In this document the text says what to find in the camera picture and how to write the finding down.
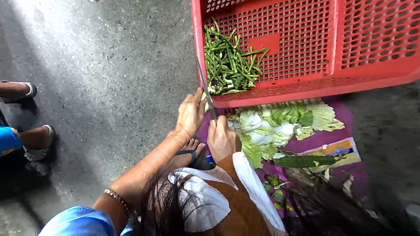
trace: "knife blade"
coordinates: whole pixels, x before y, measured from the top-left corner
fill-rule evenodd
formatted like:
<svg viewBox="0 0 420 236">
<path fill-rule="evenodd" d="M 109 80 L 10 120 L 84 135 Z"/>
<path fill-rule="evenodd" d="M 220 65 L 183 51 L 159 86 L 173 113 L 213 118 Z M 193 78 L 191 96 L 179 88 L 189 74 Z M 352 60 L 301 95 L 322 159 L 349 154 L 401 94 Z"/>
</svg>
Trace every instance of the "knife blade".
<svg viewBox="0 0 420 236">
<path fill-rule="evenodd" d="M 201 75 L 201 82 L 203 82 L 204 91 L 206 92 L 206 98 L 207 98 L 207 103 L 209 104 L 209 110 L 210 110 L 210 113 L 211 113 L 211 117 L 213 118 L 214 121 L 217 122 L 216 112 L 214 111 L 214 107 L 213 107 L 213 100 L 211 99 L 209 90 L 207 88 L 207 83 L 206 83 L 206 80 L 204 79 L 204 73 L 203 73 L 203 70 L 201 69 L 200 61 L 198 60 L 197 55 L 196 55 L 196 59 L 197 59 L 198 69 L 199 69 L 200 75 Z"/>
</svg>

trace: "white sandal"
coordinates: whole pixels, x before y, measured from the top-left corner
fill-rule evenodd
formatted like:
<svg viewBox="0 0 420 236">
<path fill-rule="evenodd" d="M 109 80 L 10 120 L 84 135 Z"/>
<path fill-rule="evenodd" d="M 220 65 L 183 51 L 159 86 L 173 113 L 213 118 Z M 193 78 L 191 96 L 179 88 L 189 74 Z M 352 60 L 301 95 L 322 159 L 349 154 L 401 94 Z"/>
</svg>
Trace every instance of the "white sandal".
<svg viewBox="0 0 420 236">
<path fill-rule="evenodd" d="M 24 146 L 25 157 L 29 161 L 39 161 L 39 160 L 44 159 L 47 156 L 48 151 L 50 150 L 51 145 L 54 143 L 54 138 L 55 138 L 55 130 L 54 130 L 54 127 L 52 127 L 50 125 L 44 125 L 44 126 L 45 127 L 48 127 L 48 129 L 50 130 L 50 132 L 48 134 L 48 145 L 47 145 L 46 148 L 43 148 L 43 149 L 27 149 Z"/>
<path fill-rule="evenodd" d="M 19 83 L 19 84 L 25 84 L 26 86 L 29 87 L 29 92 L 25 95 L 22 95 L 22 96 L 19 96 L 19 97 L 16 97 L 16 98 L 2 98 L 2 97 L 0 97 L 0 101 L 4 102 L 4 103 L 17 102 L 18 100 L 24 99 L 24 98 L 33 98 L 37 94 L 37 87 L 32 83 L 10 82 L 10 81 L 6 81 L 6 80 L 2 80 L 2 81 L 0 81 L 0 83 Z"/>
</svg>

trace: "blue fabric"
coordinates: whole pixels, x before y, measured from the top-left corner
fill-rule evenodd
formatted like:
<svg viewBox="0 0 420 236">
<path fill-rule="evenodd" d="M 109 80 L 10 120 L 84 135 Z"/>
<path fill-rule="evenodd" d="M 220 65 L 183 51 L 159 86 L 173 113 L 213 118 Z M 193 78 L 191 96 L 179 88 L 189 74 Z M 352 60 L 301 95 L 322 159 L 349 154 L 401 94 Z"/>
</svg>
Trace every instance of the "blue fabric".
<svg viewBox="0 0 420 236">
<path fill-rule="evenodd" d="M 22 148 L 22 140 L 15 132 L 11 127 L 0 126 L 0 157 L 11 151 Z"/>
<path fill-rule="evenodd" d="M 121 236 L 131 235 L 133 220 L 130 219 Z M 72 207 L 52 218 L 39 236 L 115 236 L 115 229 L 107 213 L 90 207 Z"/>
</svg>

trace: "bare foot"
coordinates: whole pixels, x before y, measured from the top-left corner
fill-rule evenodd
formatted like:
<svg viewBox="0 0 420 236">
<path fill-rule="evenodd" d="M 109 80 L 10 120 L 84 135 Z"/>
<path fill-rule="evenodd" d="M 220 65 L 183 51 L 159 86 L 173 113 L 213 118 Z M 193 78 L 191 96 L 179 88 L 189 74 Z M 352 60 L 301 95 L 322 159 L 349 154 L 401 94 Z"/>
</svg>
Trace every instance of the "bare foot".
<svg viewBox="0 0 420 236">
<path fill-rule="evenodd" d="M 13 99 L 28 94 L 30 89 L 26 84 L 1 82 L 0 97 Z"/>
<path fill-rule="evenodd" d="M 50 129 L 46 126 L 41 126 L 19 133 L 22 143 L 29 149 L 44 149 L 48 147 Z"/>
<path fill-rule="evenodd" d="M 204 150 L 206 145 L 200 143 L 198 140 L 191 139 L 187 145 L 185 145 L 181 150 L 195 150 L 195 157 L 198 158 L 200 153 Z M 191 154 L 182 154 L 177 155 L 172 158 L 168 164 L 168 168 L 175 170 L 182 167 L 187 167 L 191 163 Z"/>
</svg>

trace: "red plastic crate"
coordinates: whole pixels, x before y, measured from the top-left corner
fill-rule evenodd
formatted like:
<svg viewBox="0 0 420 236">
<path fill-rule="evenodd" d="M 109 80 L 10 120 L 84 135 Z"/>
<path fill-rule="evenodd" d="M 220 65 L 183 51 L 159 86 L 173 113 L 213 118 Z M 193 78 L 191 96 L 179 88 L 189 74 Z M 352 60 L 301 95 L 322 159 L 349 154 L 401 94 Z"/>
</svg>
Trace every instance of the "red plastic crate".
<svg viewBox="0 0 420 236">
<path fill-rule="evenodd" d="M 406 84 L 420 79 L 420 0 L 191 0 L 196 52 L 207 77 L 204 25 L 270 51 L 256 87 L 212 96 L 233 108 Z"/>
</svg>

